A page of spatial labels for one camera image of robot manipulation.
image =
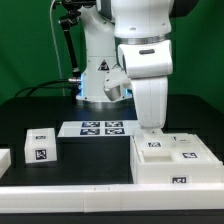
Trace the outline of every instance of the green wall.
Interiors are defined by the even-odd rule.
[[[0,103],[22,88],[59,78],[52,42],[51,0],[0,1]],[[64,37],[53,12],[64,77],[71,76]],[[198,95],[224,113],[224,1],[200,0],[194,11],[172,20],[175,71],[169,77],[170,94]],[[80,26],[72,29],[76,53],[84,68]],[[62,91],[41,90],[36,95]]]

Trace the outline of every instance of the white plastic casing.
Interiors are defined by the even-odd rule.
[[[173,0],[112,0],[115,36],[146,38],[167,34]]]
[[[54,129],[27,130],[24,151],[26,163],[56,161],[57,152]]]
[[[167,76],[132,79],[138,122],[143,128],[162,128],[166,120]]]
[[[0,149],[0,178],[11,165],[11,156],[9,149]]]
[[[80,11],[85,31],[87,67],[82,74],[82,93],[77,99],[111,102],[104,93],[104,81],[105,75],[117,64],[114,25],[103,19],[96,7],[83,7]],[[107,68],[100,69],[102,64],[107,65]],[[121,97],[118,101],[126,97],[126,91],[121,87]]]
[[[120,65],[126,68],[127,76],[131,79],[168,75],[173,72],[170,40],[145,45],[121,44],[118,55]]]

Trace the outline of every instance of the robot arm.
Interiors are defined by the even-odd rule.
[[[167,75],[172,73],[169,13],[174,0],[112,0],[119,65],[129,78],[139,124],[162,128],[166,117]]]
[[[107,21],[115,24],[114,28],[107,25],[103,29],[98,29],[97,24],[102,26],[107,22],[101,23],[100,19],[97,19],[93,14],[83,16],[87,24],[85,28],[89,29],[87,42],[91,42],[91,49],[88,49],[91,58],[89,61],[94,61],[98,57],[97,51],[99,50],[100,55],[103,55],[102,59],[98,57],[99,60],[104,60],[106,56],[109,60],[109,58],[115,57],[113,49],[116,49],[118,66],[112,66],[110,72],[104,73],[105,93],[109,99],[117,100],[120,97],[120,86],[131,88],[138,121],[143,129],[162,128],[165,123],[167,75],[171,74],[173,70],[171,42],[166,39],[166,35],[171,32],[169,16],[185,15],[197,2],[198,0],[191,0],[190,3],[182,0],[62,1],[69,16],[73,16],[75,12],[75,17],[78,17],[81,14],[78,10],[82,6],[88,8],[96,4],[98,13]],[[95,28],[90,28],[88,24],[94,25]],[[108,36],[107,42],[109,43],[109,45],[104,44],[103,46],[110,47],[99,49],[99,44],[92,43],[96,38],[90,38],[90,36],[99,33],[101,30],[104,32],[104,36]],[[98,46],[98,50],[93,50],[95,45]],[[95,73],[97,73],[97,77],[100,77],[98,73],[102,74],[98,71],[95,71]]]

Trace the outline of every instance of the black table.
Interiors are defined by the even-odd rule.
[[[0,186],[132,183],[129,137],[57,138],[57,162],[26,165],[27,129],[55,128],[63,121],[135,120],[134,106],[112,111],[71,104],[69,97],[15,98],[0,107],[0,148],[10,148],[12,165]],[[224,116],[196,96],[168,97],[166,133],[197,134],[224,161]],[[1,214],[0,223],[212,223],[224,210],[138,211],[69,214]]]

